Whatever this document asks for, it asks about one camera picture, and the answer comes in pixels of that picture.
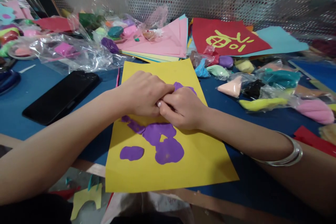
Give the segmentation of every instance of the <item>right hand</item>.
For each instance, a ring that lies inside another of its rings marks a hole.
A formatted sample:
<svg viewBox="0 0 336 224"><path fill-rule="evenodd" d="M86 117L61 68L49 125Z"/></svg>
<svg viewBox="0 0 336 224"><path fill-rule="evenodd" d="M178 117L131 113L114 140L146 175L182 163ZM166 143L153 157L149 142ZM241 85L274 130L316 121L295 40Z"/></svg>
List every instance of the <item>right hand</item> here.
<svg viewBox="0 0 336 224"><path fill-rule="evenodd" d="M171 124L186 130L200 129L208 109L188 87L166 94L157 106Z"/></svg>

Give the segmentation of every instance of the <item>left hand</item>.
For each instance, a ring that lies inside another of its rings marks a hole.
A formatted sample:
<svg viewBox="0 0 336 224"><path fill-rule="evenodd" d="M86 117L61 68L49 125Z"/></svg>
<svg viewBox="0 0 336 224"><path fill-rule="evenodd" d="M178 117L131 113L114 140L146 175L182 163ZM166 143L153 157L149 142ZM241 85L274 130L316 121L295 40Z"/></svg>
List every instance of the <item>left hand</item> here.
<svg viewBox="0 0 336 224"><path fill-rule="evenodd" d="M174 85L166 84L158 76L143 71L136 72L115 89L126 108L126 114L151 117L160 115L157 101L174 90Z"/></svg>

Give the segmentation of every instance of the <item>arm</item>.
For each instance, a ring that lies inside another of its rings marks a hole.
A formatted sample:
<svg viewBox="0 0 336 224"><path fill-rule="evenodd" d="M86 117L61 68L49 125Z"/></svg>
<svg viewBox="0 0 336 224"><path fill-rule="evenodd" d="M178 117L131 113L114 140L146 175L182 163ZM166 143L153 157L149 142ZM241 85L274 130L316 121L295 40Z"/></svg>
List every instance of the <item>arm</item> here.
<svg viewBox="0 0 336 224"><path fill-rule="evenodd" d="M159 115L155 103L173 91L173 85L139 71L31 136L0 159L0 205L44 192L107 126L126 114Z"/></svg>
<svg viewBox="0 0 336 224"><path fill-rule="evenodd" d="M277 161L293 151L292 143L285 136L208 108L189 88L167 94L158 106L161 115L176 127L208 132L252 158ZM315 210L325 216L335 215L336 159L308 145L299 144L303 157L293 166L272 167L258 164Z"/></svg>

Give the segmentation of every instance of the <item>teal clay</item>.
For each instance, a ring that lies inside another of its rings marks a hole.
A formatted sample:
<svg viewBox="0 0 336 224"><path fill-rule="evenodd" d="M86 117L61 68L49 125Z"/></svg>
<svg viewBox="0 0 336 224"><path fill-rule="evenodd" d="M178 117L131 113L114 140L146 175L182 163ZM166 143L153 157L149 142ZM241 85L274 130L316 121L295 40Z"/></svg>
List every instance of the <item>teal clay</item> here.
<svg viewBox="0 0 336 224"><path fill-rule="evenodd" d="M110 37L113 37L113 38L118 38L120 37L120 35L124 32L124 28L122 28L121 26L114 26L114 27L111 27L108 31L108 35Z"/></svg>
<svg viewBox="0 0 336 224"><path fill-rule="evenodd" d="M296 88L301 75L299 72L290 72L285 70L270 71L267 69L261 80L270 85L279 85L283 88Z"/></svg>

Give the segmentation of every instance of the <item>black phone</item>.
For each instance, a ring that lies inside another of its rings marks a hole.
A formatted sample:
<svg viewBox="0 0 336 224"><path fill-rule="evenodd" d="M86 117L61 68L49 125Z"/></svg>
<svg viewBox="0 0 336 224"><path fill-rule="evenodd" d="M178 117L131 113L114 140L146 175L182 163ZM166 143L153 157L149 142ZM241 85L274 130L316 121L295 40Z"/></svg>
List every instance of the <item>black phone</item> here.
<svg viewBox="0 0 336 224"><path fill-rule="evenodd" d="M100 82L95 73L73 71L40 98L22 115L42 125L49 125L69 114Z"/></svg>

